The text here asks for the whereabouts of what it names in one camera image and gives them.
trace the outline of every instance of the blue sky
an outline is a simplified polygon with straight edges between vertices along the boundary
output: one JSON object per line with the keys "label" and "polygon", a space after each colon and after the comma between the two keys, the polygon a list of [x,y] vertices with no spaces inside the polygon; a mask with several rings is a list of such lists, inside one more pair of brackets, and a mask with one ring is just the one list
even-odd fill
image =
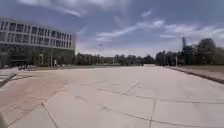
{"label": "blue sky", "polygon": [[180,50],[182,36],[188,44],[211,37],[224,46],[223,6],[223,0],[0,0],[0,16],[76,32],[78,52],[155,56]]}

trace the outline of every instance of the pavement joint line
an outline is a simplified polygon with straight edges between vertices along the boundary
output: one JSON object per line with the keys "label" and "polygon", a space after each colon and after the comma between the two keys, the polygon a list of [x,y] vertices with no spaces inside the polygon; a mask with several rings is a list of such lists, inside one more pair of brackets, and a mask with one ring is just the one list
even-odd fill
{"label": "pavement joint line", "polygon": [[224,128],[224,127],[214,127],[214,126],[194,126],[194,125],[185,125],[185,124],[175,124],[175,123],[167,123],[162,121],[150,120],[151,122],[156,122],[160,124],[168,124],[168,125],[175,125],[175,126],[185,126],[185,127],[192,127],[192,128]]}
{"label": "pavement joint line", "polygon": [[51,117],[50,113],[47,111],[47,108],[45,107],[45,105],[43,103],[41,103],[41,106],[44,108],[44,110],[47,112],[48,116],[50,117],[51,121],[54,123],[56,128],[59,128],[57,123],[54,121],[54,119]]}
{"label": "pavement joint line", "polygon": [[118,111],[118,110],[115,110],[115,109],[112,109],[112,108],[108,108],[108,107],[106,107],[105,109],[108,109],[108,110],[111,110],[111,111],[114,111],[114,112],[117,112],[117,113],[120,113],[120,114],[123,114],[123,115],[126,115],[126,116],[130,116],[130,117],[133,117],[133,118],[137,118],[137,119],[142,119],[142,120],[150,121],[150,119],[146,119],[146,118],[142,118],[142,117],[133,116],[133,115],[130,115],[130,114],[127,114],[127,113],[124,113],[124,112],[121,112],[121,111]]}
{"label": "pavement joint line", "polygon": [[116,94],[123,94],[123,93],[120,93],[120,92],[109,91],[109,90],[104,90],[104,89],[100,89],[100,88],[96,88],[96,89],[99,90],[99,91],[104,91],[104,92],[111,92],[111,93],[116,93]]}
{"label": "pavement joint line", "polygon": [[153,102],[152,115],[151,115],[151,117],[150,117],[149,128],[151,128],[152,117],[153,117],[153,114],[155,113],[155,108],[156,108],[156,100],[154,100],[154,102]]}
{"label": "pavement joint line", "polygon": [[76,96],[75,99],[80,99],[82,101],[89,102],[86,98],[83,98],[81,96]]}
{"label": "pavement joint line", "polygon": [[9,75],[9,77],[5,78],[3,81],[0,82],[0,88],[3,87],[5,84],[7,84],[8,82],[10,82],[10,80],[15,77],[17,74],[11,74]]}
{"label": "pavement joint line", "polygon": [[150,97],[143,97],[143,96],[136,96],[136,97],[151,99],[151,100],[167,101],[167,102],[195,103],[195,104],[224,104],[224,101],[223,102],[197,102],[197,101],[178,101],[178,100],[175,101],[175,100],[158,99],[158,98],[150,98]]}
{"label": "pavement joint line", "polygon": [[136,87],[138,84],[140,84],[140,81],[138,81],[135,85],[133,85],[131,88],[129,88],[126,92],[124,92],[122,95],[127,94],[129,91],[131,91],[134,87]]}
{"label": "pavement joint line", "polygon": [[37,107],[34,107],[33,109],[31,109],[30,111],[26,112],[24,115],[20,116],[19,118],[17,118],[15,121],[13,121],[12,123],[8,124],[8,127],[11,126],[12,124],[16,123],[18,120],[22,119],[23,117],[25,117],[26,115],[28,115],[30,112],[32,112],[34,109],[40,107],[41,105],[38,105]]}

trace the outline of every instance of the concrete pavement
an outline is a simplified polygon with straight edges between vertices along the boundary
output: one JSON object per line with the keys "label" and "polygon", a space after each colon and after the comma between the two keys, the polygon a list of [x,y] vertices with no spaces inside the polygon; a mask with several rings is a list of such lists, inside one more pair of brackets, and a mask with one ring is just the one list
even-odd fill
{"label": "concrete pavement", "polygon": [[224,85],[171,69],[70,69],[17,77],[0,90],[9,128],[224,128]]}

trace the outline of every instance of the building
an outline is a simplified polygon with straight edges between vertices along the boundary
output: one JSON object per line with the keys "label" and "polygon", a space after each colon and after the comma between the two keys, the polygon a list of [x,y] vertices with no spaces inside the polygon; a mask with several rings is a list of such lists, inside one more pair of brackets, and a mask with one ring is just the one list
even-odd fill
{"label": "building", "polygon": [[55,60],[58,64],[72,64],[75,48],[75,34],[0,17],[0,54],[7,55],[6,64],[52,66]]}

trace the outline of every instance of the white building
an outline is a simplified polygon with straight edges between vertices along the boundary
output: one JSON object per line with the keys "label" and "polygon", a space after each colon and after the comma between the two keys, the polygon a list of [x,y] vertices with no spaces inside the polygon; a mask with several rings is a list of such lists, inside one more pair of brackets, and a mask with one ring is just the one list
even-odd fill
{"label": "white building", "polygon": [[[27,52],[30,49],[32,51],[38,49],[38,54],[42,56],[42,64],[49,65],[52,63],[52,58],[60,58],[62,63],[71,63],[71,58],[65,59],[75,54],[75,48],[75,33],[70,34],[31,22],[0,17],[0,52],[7,52],[11,57],[10,61],[24,60],[35,64],[37,63],[34,61],[39,61],[38,64],[40,64],[41,59],[38,59],[37,55]],[[53,51],[51,59],[48,59],[49,51],[51,54]]]}
{"label": "white building", "polygon": [[34,23],[0,17],[0,43],[75,50],[76,36]]}

